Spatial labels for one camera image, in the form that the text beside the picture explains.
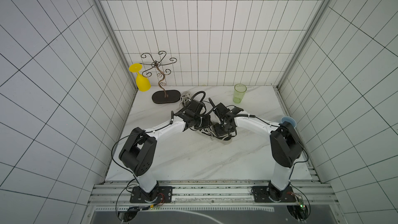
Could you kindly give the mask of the black white sneaker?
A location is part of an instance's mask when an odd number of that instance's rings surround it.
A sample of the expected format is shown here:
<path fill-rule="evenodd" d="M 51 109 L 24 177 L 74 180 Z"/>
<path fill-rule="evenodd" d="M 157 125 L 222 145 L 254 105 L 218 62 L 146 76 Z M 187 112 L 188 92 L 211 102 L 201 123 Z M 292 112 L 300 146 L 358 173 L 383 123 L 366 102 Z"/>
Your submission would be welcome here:
<path fill-rule="evenodd" d="M 192 94 L 190 91 L 183 92 L 180 98 L 180 106 L 184 107 L 188 105 L 191 102 L 191 99 L 192 99 Z"/>
<path fill-rule="evenodd" d="M 210 136 L 211 138 L 216 138 L 221 142 L 229 142 L 232 139 L 232 135 L 230 133 L 217 131 L 215 126 L 204 128 L 200 130 L 200 133 Z"/>

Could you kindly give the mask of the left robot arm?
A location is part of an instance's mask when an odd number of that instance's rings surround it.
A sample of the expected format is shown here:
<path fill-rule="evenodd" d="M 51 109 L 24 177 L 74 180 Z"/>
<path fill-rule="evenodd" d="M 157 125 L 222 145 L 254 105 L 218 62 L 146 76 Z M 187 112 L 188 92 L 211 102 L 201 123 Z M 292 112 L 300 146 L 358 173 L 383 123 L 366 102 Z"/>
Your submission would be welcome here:
<path fill-rule="evenodd" d="M 140 196 L 147 202 L 157 200 L 159 183 L 149 171 L 157 144 L 194 126 L 201 125 L 201 111 L 205 104 L 191 100 L 177 113 L 171 113 L 171 120 L 151 130 L 135 128 L 128 136 L 119 153 L 119 160 L 132 171 Z"/>

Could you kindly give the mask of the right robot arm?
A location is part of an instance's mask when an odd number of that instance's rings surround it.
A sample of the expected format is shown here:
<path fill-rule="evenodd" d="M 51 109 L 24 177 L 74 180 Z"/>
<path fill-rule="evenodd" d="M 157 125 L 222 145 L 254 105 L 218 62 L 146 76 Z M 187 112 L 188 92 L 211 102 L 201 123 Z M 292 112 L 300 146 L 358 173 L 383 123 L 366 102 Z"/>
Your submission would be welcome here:
<path fill-rule="evenodd" d="M 275 166 L 266 195 L 272 202 L 280 202 L 290 186 L 295 162 L 304 150 L 295 130 L 295 120 L 286 116 L 281 123 L 270 122 L 239 107 L 230 110 L 222 103 L 215 106 L 215 114 L 220 120 L 220 129 L 227 134 L 240 127 L 270 141 Z"/>

